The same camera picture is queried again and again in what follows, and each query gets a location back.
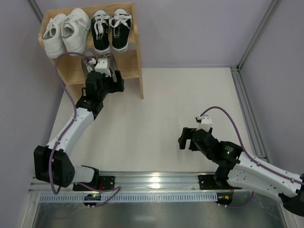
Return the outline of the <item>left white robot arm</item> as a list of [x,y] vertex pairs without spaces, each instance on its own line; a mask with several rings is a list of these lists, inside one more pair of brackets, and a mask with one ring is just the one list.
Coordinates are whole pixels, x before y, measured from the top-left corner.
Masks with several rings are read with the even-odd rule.
[[36,179],[63,188],[80,183],[90,187],[98,185],[98,169],[84,165],[76,167],[69,156],[85,129],[101,112],[105,97],[123,91],[124,80],[118,70],[112,76],[94,70],[87,75],[82,95],[67,124],[46,146],[37,146],[34,150]]

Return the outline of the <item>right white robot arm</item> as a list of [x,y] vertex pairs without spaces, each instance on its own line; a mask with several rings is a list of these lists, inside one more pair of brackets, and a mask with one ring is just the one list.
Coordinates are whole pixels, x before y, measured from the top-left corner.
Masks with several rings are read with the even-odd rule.
[[212,131],[184,127],[178,139],[179,148],[201,152],[218,165],[215,184],[221,189],[245,189],[267,196],[300,217],[304,215],[304,177],[282,170],[256,156],[247,155],[232,142],[219,141]]

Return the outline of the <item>grey canvas sneaker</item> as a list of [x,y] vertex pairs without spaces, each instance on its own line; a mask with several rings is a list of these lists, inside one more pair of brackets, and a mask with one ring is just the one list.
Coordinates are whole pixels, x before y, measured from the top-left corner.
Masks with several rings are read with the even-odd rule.
[[106,58],[109,61],[109,67],[111,74],[113,74],[117,70],[117,62],[114,54],[112,52],[106,54],[98,54],[98,58]]
[[94,52],[87,51],[84,53],[84,56],[81,59],[81,67],[84,73],[85,78],[87,75],[95,70],[95,66],[97,64],[97,58]]

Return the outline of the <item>black canvas sneaker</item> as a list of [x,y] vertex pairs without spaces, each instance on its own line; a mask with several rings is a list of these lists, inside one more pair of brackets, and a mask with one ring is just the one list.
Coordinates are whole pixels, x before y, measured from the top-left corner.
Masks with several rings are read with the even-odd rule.
[[91,18],[91,34],[95,51],[104,55],[110,51],[109,29],[110,16],[102,9],[97,10]]
[[114,51],[123,53],[128,49],[132,25],[133,17],[126,9],[118,8],[115,10],[110,20]]

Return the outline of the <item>white sneaker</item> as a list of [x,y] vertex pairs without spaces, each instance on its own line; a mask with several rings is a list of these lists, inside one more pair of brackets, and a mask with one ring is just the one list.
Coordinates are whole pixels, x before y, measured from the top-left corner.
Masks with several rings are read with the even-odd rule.
[[61,28],[62,40],[68,52],[84,52],[90,25],[90,18],[83,9],[75,8],[71,11]]
[[63,13],[51,18],[42,36],[45,53],[50,59],[56,59],[66,51],[61,35],[61,27],[66,18],[67,16]]

